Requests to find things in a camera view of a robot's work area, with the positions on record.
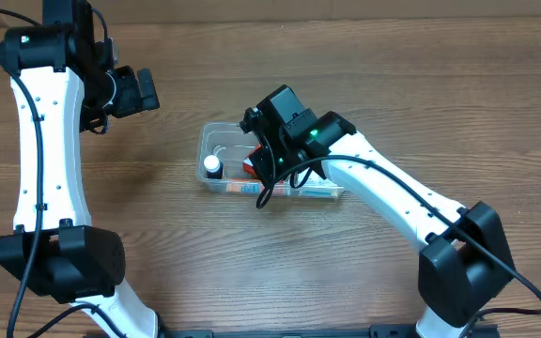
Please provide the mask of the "dark bottle white cap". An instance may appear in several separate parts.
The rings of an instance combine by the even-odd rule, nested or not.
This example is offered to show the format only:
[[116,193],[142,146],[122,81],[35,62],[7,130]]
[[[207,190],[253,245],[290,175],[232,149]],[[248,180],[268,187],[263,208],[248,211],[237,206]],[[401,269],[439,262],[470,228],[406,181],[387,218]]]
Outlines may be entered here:
[[224,165],[216,155],[207,155],[203,160],[206,177],[209,179],[222,179],[224,175]]

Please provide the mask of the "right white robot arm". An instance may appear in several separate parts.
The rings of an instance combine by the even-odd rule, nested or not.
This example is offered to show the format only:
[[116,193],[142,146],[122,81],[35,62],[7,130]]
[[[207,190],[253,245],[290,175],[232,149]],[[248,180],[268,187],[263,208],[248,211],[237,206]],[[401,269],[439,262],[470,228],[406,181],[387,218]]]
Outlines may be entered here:
[[481,310],[511,281],[514,261],[492,207],[465,207],[428,189],[339,114],[316,116],[282,85],[246,109],[239,126],[259,143],[249,156],[264,186],[257,207],[268,203],[276,184],[298,189],[317,174],[364,200],[410,243],[426,304],[417,336],[471,336]]

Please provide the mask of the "red Haleon box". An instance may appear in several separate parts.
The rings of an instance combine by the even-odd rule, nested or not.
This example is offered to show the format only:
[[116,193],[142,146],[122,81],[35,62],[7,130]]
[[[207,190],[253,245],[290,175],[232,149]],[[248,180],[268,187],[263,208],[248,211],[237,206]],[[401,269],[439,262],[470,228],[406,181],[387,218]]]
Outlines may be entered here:
[[248,153],[248,155],[242,161],[243,172],[249,174],[251,177],[254,177],[254,178],[257,178],[257,175],[255,173],[255,168],[251,160],[251,156],[260,148],[261,148],[261,144],[258,144],[252,151]]

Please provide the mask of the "blue VapoDrops box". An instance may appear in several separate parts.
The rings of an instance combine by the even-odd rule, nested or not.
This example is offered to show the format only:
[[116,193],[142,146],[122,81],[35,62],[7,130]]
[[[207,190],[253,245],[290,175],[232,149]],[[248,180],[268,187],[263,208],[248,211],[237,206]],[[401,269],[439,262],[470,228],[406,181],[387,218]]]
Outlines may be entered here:
[[341,194],[339,189],[321,187],[304,187],[298,189],[298,192],[299,196],[314,198],[337,198]]

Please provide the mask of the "orange tube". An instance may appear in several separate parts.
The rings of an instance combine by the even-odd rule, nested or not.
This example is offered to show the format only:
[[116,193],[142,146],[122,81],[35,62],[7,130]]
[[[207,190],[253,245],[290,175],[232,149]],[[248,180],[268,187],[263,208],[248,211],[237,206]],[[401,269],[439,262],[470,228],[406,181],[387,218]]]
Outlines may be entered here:
[[[263,190],[264,185],[259,180],[231,179],[226,183],[226,191],[231,193],[260,194]],[[280,182],[274,186],[273,194],[290,195],[290,187],[288,184]]]

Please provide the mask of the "clear plastic container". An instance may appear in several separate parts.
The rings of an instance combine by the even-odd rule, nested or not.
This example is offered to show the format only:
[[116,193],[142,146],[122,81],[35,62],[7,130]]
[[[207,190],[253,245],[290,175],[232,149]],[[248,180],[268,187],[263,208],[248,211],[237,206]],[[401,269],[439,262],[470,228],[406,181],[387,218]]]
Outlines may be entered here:
[[[258,180],[242,170],[242,161],[257,144],[256,137],[251,133],[244,134],[236,122],[206,123],[202,128],[198,144],[195,169],[197,179],[208,186],[210,190],[218,193],[231,193],[226,191],[226,183],[231,179]],[[216,155],[223,163],[224,175],[222,179],[209,179],[206,177],[203,160],[207,155]],[[288,180],[281,182],[289,185]],[[345,191],[342,187],[333,184],[329,180],[321,179],[316,173],[309,177],[306,184],[302,186],[302,188],[304,187],[339,189],[341,194]],[[290,195],[284,196],[304,197],[299,196],[298,189],[292,189],[291,187]]]

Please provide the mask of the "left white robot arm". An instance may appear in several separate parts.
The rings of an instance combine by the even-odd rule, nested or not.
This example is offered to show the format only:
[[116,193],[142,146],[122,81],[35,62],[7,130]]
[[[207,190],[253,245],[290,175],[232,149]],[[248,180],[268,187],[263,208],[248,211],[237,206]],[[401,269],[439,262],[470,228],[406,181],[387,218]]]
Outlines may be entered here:
[[89,315],[110,336],[161,337],[159,315],[125,277],[120,236],[92,224],[80,135],[111,118],[155,110],[148,69],[118,67],[99,12],[86,1],[47,1],[40,23],[9,29],[0,58],[20,125],[20,189],[13,231],[0,237],[0,266],[22,290]]

